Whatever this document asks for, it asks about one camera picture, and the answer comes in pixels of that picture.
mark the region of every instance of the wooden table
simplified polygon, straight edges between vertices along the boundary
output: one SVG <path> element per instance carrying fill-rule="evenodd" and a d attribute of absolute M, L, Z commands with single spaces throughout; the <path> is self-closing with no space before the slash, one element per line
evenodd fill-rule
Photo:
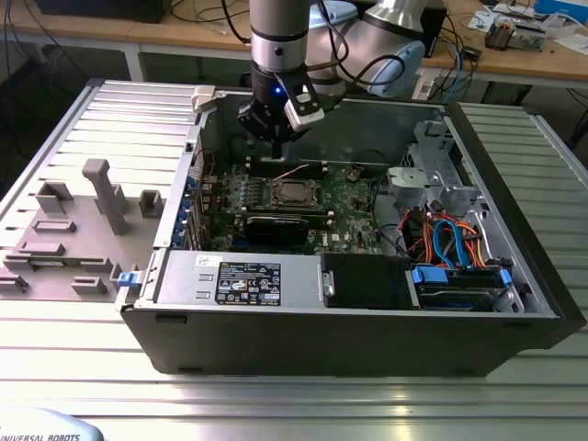
<path fill-rule="evenodd" d="M 0 0 L 1 10 L 6 0 Z M 91 17 L 43 16 L 33 0 L 28 0 L 31 9 L 41 24 L 63 46 L 110 49 L 124 52 L 133 81 L 144 81 L 145 74 L 141 64 L 141 53 L 154 52 L 196 57 L 226 59 L 250 59 L 249 47 L 242 45 L 229 31 L 225 22 L 217 25 L 199 25 L 183 22 L 166 16 L 160 24 L 138 23 L 131 20 L 118 20 Z M 197 0 L 198 10 L 218 6 L 219 0 Z M 557 87 L 588 87 L 588 56 L 569 50 L 549 41 L 542 52 L 493 51 L 486 49 L 482 32 L 468 29 L 468 14 L 481 10 L 478 0 L 447 0 L 450 15 L 457 32 L 466 44 L 482 50 L 475 78 L 484 81 L 506 83 L 548 85 Z M 239 12 L 248 7 L 246 0 L 239 0 L 231 11 Z M 186 0 L 176 13 L 181 17 L 194 18 L 190 0 Z M 205 13 L 205 18 L 221 17 L 221 10 Z M 51 41 L 33 20 L 23 0 L 13 0 L 12 22 L 21 41 L 46 44 Z M 235 26 L 244 35 L 249 34 L 247 14 L 234 19 Z M 424 59 L 418 74 L 421 79 L 413 97 L 423 98 L 430 90 L 431 83 L 439 76 L 447 74 L 453 66 L 445 43 L 435 48 L 433 58 Z"/>

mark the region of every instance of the floor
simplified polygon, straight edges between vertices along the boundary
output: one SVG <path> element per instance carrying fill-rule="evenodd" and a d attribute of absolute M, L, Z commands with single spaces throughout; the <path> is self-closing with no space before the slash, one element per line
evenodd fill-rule
<path fill-rule="evenodd" d="M 90 77 L 129 79 L 124 56 L 119 52 L 77 48 L 66 50 Z M 84 77 L 74 69 L 61 50 L 46 47 L 46 51 L 49 54 L 45 65 L 30 65 L 23 74 L 18 75 L 20 78 L 15 84 L 12 84 L 12 113 L 17 133 L 17 145 L 13 142 L 12 149 L 7 149 L 10 109 L 6 82 L 0 88 L 0 197 L 18 177 L 28 158 L 42 145 L 85 85 Z M 238 85 L 239 75 L 249 67 L 248 62 L 206 59 L 205 72 L 199 73 L 194 58 L 159 54 L 144 55 L 144 63 L 150 82 L 184 84 L 205 82 Z M 465 99 L 463 92 L 457 93 L 455 99 L 480 102 L 485 86 L 485 82 L 474 81 Z M 411 94 L 412 91 L 407 90 L 399 98 L 410 99 Z M 565 89 L 546 87 L 534 87 L 524 105 L 538 109 L 564 141 L 569 139 L 585 110 Z M 576 152 L 588 164 L 588 136 L 582 140 Z"/>

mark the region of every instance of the blue latch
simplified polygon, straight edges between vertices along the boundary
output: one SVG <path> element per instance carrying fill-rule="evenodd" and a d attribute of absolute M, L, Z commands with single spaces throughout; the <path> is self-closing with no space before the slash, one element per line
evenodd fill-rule
<path fill-rule="evenodd" d="M 193 191 L 197 188 L 197 182 L 196 179 L 194 179 L 192 176 L 188 176 L 186 179 L 186 190 L 187 191 Z"/>
<path fill-rule="evenodd" d="M 192 207 L 192 201 L 188 198 L 182 198 L 182 200 L 180 201 L 180 207 L 183 209 L 189 209 L 190 207 Z"/>
<path fill-rule="evenodd" d="M 413 282 L 419 283 L 449 283 L 447 272 L 438 266 L 418 266 L 413 271 Z"/>
<path fill-rule="evenodd" d="M 176 220 L 174 225 L 174 232 L 182 232 L 186 229 L 186 225 L 181 220 Z"/>
<path fill-rule="evenodd" d="M 513 285 L 513 278 L 511 277 L 511 273 L 508 272 L 508 269 L 500 270 L 500 278 L 503 280 L 503 283 L 507 288 L 510 288 L 511 285 Z"/>
<path fill-rule="evenodd" d="M 134 288 L 139 286 L 139 272 L 138 271 L 130 271 L 127 273 L 120 273 L 119 274 L 119 287 L 124 288 Z"/>
<path fill-rule="evenodd" d="M 175 246 L 181 246 L 184 239 L 179 234 L 172 235 L 172 244 Z"/>

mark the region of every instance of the workbench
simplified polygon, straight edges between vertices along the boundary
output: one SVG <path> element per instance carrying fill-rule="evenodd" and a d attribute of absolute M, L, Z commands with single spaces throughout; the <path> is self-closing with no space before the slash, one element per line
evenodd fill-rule
<path fill-rule="evenodd" d="M 219 5 L 218 0 L 197 1 L 198 10 Z M 36 45 L 51 44 L 51 40 L 39 28 L 22 2 L 23 0 L 13 1 L 11 14 L 18 38 Z M 3 10 L 4 3 L 5 0 L 0 2 Z M 106 18 L 43 16 L 32 0 L 29 0 L 29 3 L 41 24 L 63 46 L 122 51 L 132 81 L 144 81 L 146 78 L 141 62 L 141 54 L 146 52 L 233 60 L 250 59 L 249 47 L 242 45 L 226 26 L 223 29 L 227 34 L 221 35 L 217 30 L 211 29 L 210 25 L 186 23 L 169 15 L 160 24 Z M 458 34 L 467 45 L 482 50 L 474 79 L 551 87 L 588 87 L 588 56 L 553 41 L 549 41 L 542 52 L 488 50 L 484 48 L 482 32 L 463 26 L 469 23 L 469 14 L 482 9 L 481 3 L 478 0 L 447 0 L 446 3 Z M 235 13 L 247 7 L 247 2 L 240 0 L 232 6 L 231 11 Z M 181 17 L 194 17 L 190 2 L 180 5 L 176 13 Z M 208 12 L 205 17 L 221 17 L 221 11 Z M 249 34 L 248 14 L 235 17 L 234 23 L 242 34 Z M 14 39 L 14 36 L 9 34 L 9 38 Z M 437 77 L 446 75 L 453 64 L 445 43 L 437 44 L 434 56 L 423 59 L 421 63 L 418 71 L 421 79 L 415 88 L 413 98 L 426 99 L 431 83 Z"/>
<path fill-rule="evenodd" d="M 37 212 L 39 204 L 31 195 L 44 181 L 60 180 L 76 195 L 92 194 L 82 176 L 88 158 L 108 158 L 114 164 L 112 183 L 121 184 L 125 195 L 137 196 L 149 188 L 167 198 L 174 175 L 171 163 L 178 160 L 184 137 L 134 128 L 141 125 L 137 122 L 154 123 L 150 112 L 173 113 L 167 124 L 185 127 L 192 93 L 189 85 L 87 86 L 0 201 L 0 261 Z M 472 106 L 522 112 L 516 107 Z M 108 126 L 113 120 L 116 124 Z M 512 135 L 500 133 L 492 135 L 499 149 L 495 157 L 504 170 L 520 172 L 521 177 L 509 181 L 518 188 L 516 197 L 526 201 L 539 221 L 549 215 L 540 210 L 542 201 L 559 207 L 561 219 L 547 218 L 552 222 L 538 228 L 559 228 L 569 238 L 565 247 L 587 248 L 585 235 L 576 233 L 580 237 L 575 242 L 567 232 L 582 230 L 588 209 L 564 198 L 588 182 L 585 169 L 566 153 L 555 133 L 544 141 L 558 146 L 569 168 L 546 156 L 548 149 L 523 141 L 509 145 Z M 572 170 L 583 176 L 582 182 L 569 178 Z M 542 187 L 528 188 L 530 181 L 542 182 L 541 176 L 558 177 L 557 187 L 545 189 L 550 187 L 543 179 Z M 564 255 L 558 263 L 562 275 L 567 271 L 571 294 L 584 314 L 588 282 L 582 271 L 585 274 L 587 266 L 585 254 Z M 588 430 L 586 328 L 549 351 L 525 351 L 486 379 L 199 377 L 157 372 L 111 303 L 2 300 L 0 360 L 0 407 L 69 413 L 99 427 L 109 441 L 551 441 L 563 433 L 584 439 Z"/>

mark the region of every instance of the cable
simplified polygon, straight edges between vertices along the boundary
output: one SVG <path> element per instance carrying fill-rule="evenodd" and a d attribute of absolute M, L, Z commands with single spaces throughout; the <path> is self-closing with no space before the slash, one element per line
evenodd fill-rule
<path fill-rule="evenodd" d="M 462 101 L 465 101 L 466 98 L 468 97 L 468 92 L 469 92 L 469 88 L 471 87 L 471 84 L 474 82 L 474 72 L 476 71 L 476 69 L 478 69 L 478 62 L 476 62 L 476 65 L 474 65 L 473 61 L 470 60 L 469 61 L 469 83 L 466 86 L 466 91 L 463 94 L 463 97 L 461 98 Z"/>
<path fill-rule="evenodd" d="M 390 245 L 392 245 L 394 247 L 394 249 L 396 250 L 396 253 L 398 254 L 402 254 L 408 258 L 411 258 L 406 251 L 404 251 L 398 244 L 396 244 L 390 237 L 388 237 L 386 234 L 384 234 L 384 232 L 382 231 L 382 228 L 384 227 L 379 227 L 378 226 L 378 222 L 376 221 L 376 199 L 378 198 L 378 193 L 379 193 L 379 189 L 380 187 L 382 187 L 382 183 L 384 182 L 384 179 L 386 178 L 386 174 L 382 175 L 382 178 L 379 180 L 378 182 L 378 186 L 376 187 L 376 193 L 374 194 L 374 198 L 371 202 L 371 219 L 374 222 L 374 227 L 376 227 L 376 230 L 379 231 L 379 237 L 381 237 L 382 239 L 384 239 L 386 242 L 388 242 Z"/>
<path fill-rule="evenodd" d="M 428 220 L 423 222 L 423 238 L 424 238 L 424 261 L 430 264 L 433 260 L 433 247 L 431 245 L 431 225 Z"/>
<path fill-rule="evenodd" d="M 80 67 L 80 65 L 74 61 L 74 59 L 70 56 L 70 54 L 67 53 L 67 51 L 63 48 L 63 46 L 57 42 L 57 40 L 50 34 L 50 32 L 47 29 L 45 29 L 45 27 L 43 25 L 41 25 L 39 19 L 37 17 L 35 17 L 35 14 L 33 14 L 33 11 L 30 9 L 30 5 L 28 4 L 28 0 L 25 0 L 25 8 L 28 10 L 28 14 L 33 18 L 33 20 L 35 20 L 35 22 L 37 22 L 39 27 L 43 30 L 45 35 L 47 35 L 47 37 L 49 37 L 51 39 L 51 41 L 53 41 L 53 44 L 55 44 L 55 46 L 57 46 L 59 49 L 61 49 L 63 51 L 63 55 L 65 55 L 67 57 L 67 59 L 70 61 L 72 66 L 75 67 L 77 72 L 79 72 L 80 75 L 82 75 L 86 81 L 89 80 L 90 78 L 85 73 L 84 69 L 82 69 Z"/>
<path fill-rule="evenodd" d="M 584 96 L 584 95 L 580 94 L 579 92 L 576 92 L 574 89 L 566 89 L 566 90 L 568 91 L 570 96 L 574 99 L 574 101 L 576 101 L 576 103 L 578 103 L 580 106 L 582 106 L 584 108 L 588 108 L 588 104 L 584 104 L 582 101 L 580 101 L 580 99 L 578 99 L 578 97 L 576 95 L 574 95 L 573 92 L 575 92 L 576 94 L 578 94 L 579 96 L 581 96 L 582 98 L 585 98 L 585 99 L 588 99 L 588 96 Z"/>
<path fill-rule="evenodd" d="M 227 7 L 227 0 L 220 0 L 220 4 L 222 5 L 222 12 L 224 12 L 224 17 L 227 19 L 227 23 L 229 24 L 229 28 L 231 28 L 232 35 L 235 36 L 237 40 L 239 40 L 242 44 L 250 44 L 251 39 L 247 39 L 242 37 L 237 28 L 233 25 L 231 20 L 231 15 L 229 14 L 229 8 Z"/>
<path fill-rule="evenodd" d="M 193 20 L 193 19 L 191 19 L 191 18 L 185 18 L 185 17 L 179 16 L 179 15 L 176 13 L 175 9 L 176 9 L 178 6 L 180 6 L 182 3 L 184 3 L 185 1 L 186 1 L 186 0 L 179 0 L 177 3 L 175 3 L 175 4 L 174 4 L 174 5 L 173 5 L 173 6 L 170 8 L 170 10 L 169 10 L 169 13 L 170 13 L 170 15 L 171 15 L 172 17 L 175 17 L 175 18 L 177 18 L 178 20 L 186 21 L 186 23 L 196 23 L 196 24 L 214 23 L 214 22 L 217 22 L 217 21 L 223 21 L 223 20 L 226 20 L 226 19 L 227 19 L 227 18 L 226 18 L 226 16 L 224 16 L 224 14 L 223 14 L 223 16 L 222 16 L 222 17 L 218 17 L 218 18 L 211 18 L 211 19 L 201 19 L 201 20 L 198 20 L 198 19 L 194 19 L 194 20 Z M 236 2 L 236 1 L 234 1 L 234 2 L 232 2 L 230 5 L 228 5 L 227 7 L 231 7 L 231 6 L 233 6 L 235 3 L 237 3 L 237 2 Z M 212 10 L 216 10 L 216 9 L 222 9 L 222 6 L 207 7 L 207 8 L 205 8 L 205 9 L 202 9 L 200 12 L 197 12 L 196 16 L 197 16 L 197 18 L 198 18 L 198 17 L 201 17 L 201 16 L 202 16 L 202 14 L 204 14 L 205 12 L 212 11 Z M 237 16 L 240 16 L 240 15 L 242 15 L 242 14 L 247 14 L 248 12 L 249 12 L 249 9 L 246 9 L 246 10 L 244 10 L 244 11 L 240 11 L 240 12 L 235 12 L 234 14 L 231 14 L 231 18 L 233 18 L 233 17 L 237 17 Z"/>
<path fill-rule="evenodd" d="M 449 92 L 449 95 L 446 96 L 444 101 L 449 101 L 449 99 L 453 96 L 453 94 L 456 91 L 456 86 L 458 85 L 459 82 L 459 74 L 461 74 L 461 57 L 459 56 L 459 50 L 458 50 L 458 45 L 449 41 L 449 40 L 445 40 L 445 39 L 440 39 L 442 41 L 444 41 L 446 44 L 449 44 L 453 47 L 453 49 L 456 52 L 456 63 L 458 64 L 458 72 L 456 73 L 456 77 L 453 81 L 453 86 L 451 87 L 451 90 Z"/>
<path fill-rule="evenodd" d="M 20 41 L 20 38 L 18 37 L 18 33 L 17 30 L 14 26 L 14 24 L 12 23 L 12 18 L 11 18 L 11 14 L 8 14 L 8 23 L 10 24 L 10 30 L 12 31 L 12 35 L 14 36 L 15 40 L 16 40 L 16 44 L 15 47 L 19 47 L 20 48 L 20 52 L 24 52 L 21 53 L 21 55 L 28 61 L 32 61 L 35 63 L 37 69 L 36 69 L 36 73 L 39 75 L 39 79 L 41 80 L 42 83 L 44 83 L 49 89 L 50 89 L 50 95 L 51 97 L 58 102 L 59 104 L 61 104 L 64 107 L 69 107 L 69 104 L 64 103 L 63 101 L 61 101 L 52 91 L 52 86 L 54 86 L 55 88 L 63 91 L 66 95 L 70 96 L 71 98 L 75 98 L 75 94 L 73 94 L 72 92 L 70 92 L 69 90 L 63 88 L 62 86 L 58 85 L 55 82 L 52 82 L 50 79 L 50 82 L 47 83 L 47 81 L 43 78 L 43 75 L 41 73 L 41 68 L 43 67 L 42 64 L 37 63 L 34 59 L 31 59 L 31 57 L 28 55 L 27 49 L 23 46 L 22 42 Z"/>
<path fill-rule="evenodd" d="M 12 141 L 13 141 L 13 132 L 14 132 L 14 121 L 12 120 L 12 92 L 10 90 L 10 56 L 8 53 L 8 26 L 6 25 L 8 21 L 8 12 L 10 11 L 10 0 L 6 2 L 6 8 L 4 11 L 4 44 L 5 44 L 5 62 L 6 62 L 6 91 L 8 94 L 8 151 L 6 152 L 6 166 L 4 171 L 4 178 L 2 179 L 2 192 L 8 187 L 8 175 L 10 173 L 10 160 L 12 156 Z"/>
<path fill-rule="evenodd" d="M 353 158 L 351 159 L 351 162 L 352 162 L 352 163 L 356 163 L 356 162 L 358 162 L 358 159 L 359 159 L 359 158 L 361 158 L 362 156 L 364 156 L 366 153 L 374 153 L 375 155 L 377 155 L 377 156 L 379 156 L 381 159 L 383 159 L 383 160 L 384 160 L 384 162 L 385 162 L 386 164 L 391 164 L 391 162 L 390 162 L 390 159 L 388 159 L 388 158 L 386 157 L 386 155 L 385 155 L 385 154 L 384 154 L 382 151 L 380 151 L 380 150 L 378 150 L 378 149 L 364 149 L 364 150 L 362 150 L 362 151 L 360 151 L 360 152 L 357 152 L 357 153 L 356 153 L 356 154 L 353 156 Z"/>
<path fill-rule="evenodd" d="M 584 113 L 582 114 L 580 119 L 578 119 L 578 122 L 576 123 L 576 127 L 574 127 L 574 130 L 571 133 L 568 145 L 570 146 L 570 150 L 572 150 L 572 151 L 576 148 L 576 146 L 582 140 L 582 138 L 586 135 L 586 133 L 588 133 L 588 130 L 585 128 L 585 127 L 588 127 L 588 119 L 587 118 L 588 118 L 588 107 L 586 108 L 586 110 L 584 111 Z"/>
<path fill-rule="evenodd" d="M 212 174 L 214 173 L 214 168 L 216 167 L 216 165 L 217 165 L 217 156 L 213 152 L 212 153 L 212 167 L 210 168 L 209 177 L 211 177 Z"/>
<path fill-rule="evenodd" d="M 390 84 L 393 83 L 394 81 L 396 81 L 398 78 L 400 78 L 404 72 L 406 71 L 406 64 L 404 63 L 404 60 L 397 56 L 397 55 L 381 55 L 378 58 L 375 58 L 374 60 L 372 60 L 371 62 L 369 62 L 368 64 L 366 64 L 366 67 L 364 67 L 359 74 L 357 75 L 357 77 L 354 78 L 354 80 L 349 84 L 349 86 L 345 89 L 345 91 L 338 96 L 335 99 L 335 105 L 339 104 L 341 101 L 343 101 L 343 99 L 349 95 L 349 91 L 355 87 L 357 85 L 357 83 L 360 81 L 360 78 L 362 76 L 364 76 L 369 69 L 371 69 L 375 64 L 377 64 L 378 62 L 381 62 L 383 60 L 396 60 L 397 62 L 399 62 L 401 64 L 401 73 L 394 79 L 386 81 L 386 82 L 380 82 L 380 83 L 385 83 L 385 84 Z"/>
<path fill-rule="evenodd" d="M 586 25 L 584 25 L 583 23 L 581 23 L 580 21 L 578 21 L 574 17 L 567 16 L 566 14 L 561 14 L 560 12 L 556 12 L 555 15 L 558 17 L 567 18 L 569 21 L 573 21 L 575 24 L 580 25 L 584 30 L 588 31 L 588 28 L 586 27 Z"/>
<path fill-rule="evenodd" d="M 404 72 L 406 71 L 406 64 L 404 63 L 404 60 L 401 57 L 399 57 L 397 55 L 382 55 L 382 56 L 378 57 L 377 59 L 369 62 L 366 65 L 366 67 L 357 76 L 352 75 L 343 66 L 343 62 L 349 56 L 349 44 L 347 43 L 347 41 L 345 40 L 345 37 L 341 34 L 341 32 L 339 32 L 339 30 L 333 25 L 333 23 L 331 23 L 331 19 L 329 18 L 329 13 L 328 13 L 328 10 L 327 10 L 326 5 L 324 3 L 324 0 L 319 0 L 317 2 L 317 7 L 319 9 L 319 13 L 321 14 L 322 19 L 324 20 L 325 24 L 327 25 L 327 28 L 329 29 L 329 39 L 331 41 L 331 51 L 333 53 L 333 57 L 337 61 L 337 65 L 343 71 L 343 73 L 345 75 L 347 75 L 347 77 L 352 78 L 350 86 L 347 87 L 347 89 L 337 98 L 337 100 L 335 101 L 335 105 L 340 103 L 343 100 L 343 98 L 345 98 L 345 96 L 347 96 L 348 90 L 350 88 L 356 86 L 357 84 L 369 85 L 369 86 L 390 85 L 404 74 Z M 338 50 L 335 47 L 333 34 L 336 34 L 336 36 L 341 40 L 341 43 L 345 47 L 345 54 L 342 58 L 339 58 Z M 367 73 L 367 71 L 369 69 L 371 69 L 377 62 L 381 62 L 383 60 L 396 60 L 397 62 L 399 62 L 401 64 L 401 72 L 396 78 L 393 78 L 393 79 L 387 80 L 387 81 L 379 81 L 379 82 L 369 82 L 369 81 L 364 81 L 361 79 L 361 77 L 363 75 L 365 75 Z"/>
<path fill-rule="evenodd" d="M 309 165 L 310 165 L 310 164 L 303 164 L 303 165 L 299 165 L 298 167 L 296 167 L 296 168 L 293 168 L 293 169 L 292 169 L 292 170 L 290 170 L 289 172 L 286 172 L 286 173 L 284 173 L 284 174 L 282 174 L 282 175 L 280 175 L 280 176 L 278 176 L 278 177 L 275 177 L 274 179 L 272 179 L 272 182 L 275 182 L 275 181 L 277 181 L 278 179 L 282 179 L 283 177 L 290 176 L 290 175 L 292 175 L 294 172 L 298 172 L 300 169 L 302 169 L 302 168 L 306 168 L 306 167 L 308 167 Z"/>
<path fill-rule="evenodd" d="M 474 249 L 472 248 L 472 244 L 469 242 L 464 242 L 464 244 L 466 245 L 466 248 L 468 248 L 469 251 L 469 257 L 471 257 L 471 262 L 474 266 L 479 266 L 478 265 L 478 259 L 476 258 L 476 254 L 474 253 Z"/>
<path fill-rule="evenodd" d="M 466 252 L 463 249 L 463 241 L 461 239 L 461 232 L 459 231 L 457 224 L 452 220 L 443 219 L 443 220 L 440 220 L 436 224 L 435 229 L 433 230 L 433 248 L 435 249 L 435 253 L 437 254 L 437 256 L 441 260 L 443 260 L 447 264 L 449 269 L 455 268 L 453 265 L 453 262 L 451 262 L 447 258 L 447 256 L 443 254 L 443 252 L 441 251 L 441 245 L 439 244 L 439 233 L 441 232 L 443 226 L 446 224 L 451 227 L 451 229 L 453 230 L 453 234 L 456 238 L 456 251 L 458 253 L 459 263 L 462 266 L 469 266 L 470 262 L 468 259 L 468 255 L 466 254 Z"/>
<path fill-rule="evenodd" d="M 54 96 L 54 94 L 53 94 L 53 74 L 55 74 L 55 69 L 57 69 L 57 63 L 59 62 L 59 59 L 62 57 L 62 55 L 63 55 L 63 51 L 61 51 L 57 54 L 57 56 L 55 57 L 55 60 L 53 60 L 53 66 L 51 67 L 51 73 L 49 75 L 49 91 L 51 92 L 51 96 Z"/>
<path fill-rule="evenodd" d="M 514 11 L 513 9 L 511 9 L 511 6 L 516 6 L 517 3 L 518 2 L 516 0 L 514 0 L 511 5 L 509 5 L 508 3 L 505 3 L 506 9 L 508 9 L 508 12 L 510 12 L 509 15 L 513 16 L 513 17 L 524 19 L 526 21 L 533 19 L 532 17 L 525 15 L 525 12 L 531 6 L 531 0 L 527 0 L 526 5 L 521 5 L 521 6 L 525 7 L 525 9 L 523 9 L 523 12 L 518 12 L 518 11 Z"/>
<path fill-rule="evenodd" d="M 442 29 L 442 31 L 444 30 L 445 32 L 449 32 L 449 33 L 453 34 L 453 42 L 455 44 L 454 49 L 457 48 L 458 52 L 462 52 L 463 48 L 465 47 L 463 39 L 457 33 L 455 24 L 453 23 L 453 20 L 451 19 L 451 17 L 447 17 L 447 21 L 449 22 L 451 29 L 447 29 L 447 28 L 441 28 L 441 29 Z M 446 40 L 451 40 L 447 35 L 445 35 L 443 33 L 441 33 L 441 36 Z M 429 98 L 428 98 L 429 100 L 433 99 L 439 92 L 441 92 L 441 96 L 443 95 L 444 92 L 446 92 L 445 84 L 446 84 L 447 80 L 449 79 L 449 76 L 451 75 L 451 73 L 458 66 L 458 57 L 453 58 L 453 61 L 454 61 L 453 66 L 451 67 L 451 69 L 449 69 L 449 71 L 445 75 L 443 82 L 440 85 L 435 85 L 436 90 L 433 92 L 433 94 L 431 94 L 429 96 Z"/>
<path fill-rule="evenodd" d="M 13 108 L 13 96 L 12 96 L 12 72 L 10 68 L 10 54 L 8 48 L 8 22 L 10 22 L 10 14 L 12 12 L 12 0 L 6 1 L 6 9 L 4 14 L 4 37 L 5 37 L 5 59 L 6 59 L 6 95 L 8 97 L 8 127 L 9 127 L 9 136 L 8 136 L 8 151 L 11 151 L 11 146 L 14 143 L 15 148 L 17 149 L 18 154 L 20 154 L 23 158 L 30 160 L 31 157 L 25 154 L 22 150 L 20 150 L 20 143 L 18 142 L 17 136 L 17 128 L 15 125 L 15 116 L 14 116 L 14 108 Z"/>
<path fill-rule="evenodd" d="M 568 89 L 571 90 L 574 94 L 581 96 L 584 99 L 588 99 L 588 96 L 586 95 L 582 95 L 580 92 L 578 92 L 576 89 Z"/>
<path fill-rule="evenodd" d="M 484 262 L 484 258 L 481 255 L 481 240 L 480 239 L 478 239 L 478 258 L 480 259 L 480 265 L 485 268 L 486 262 Z"/>

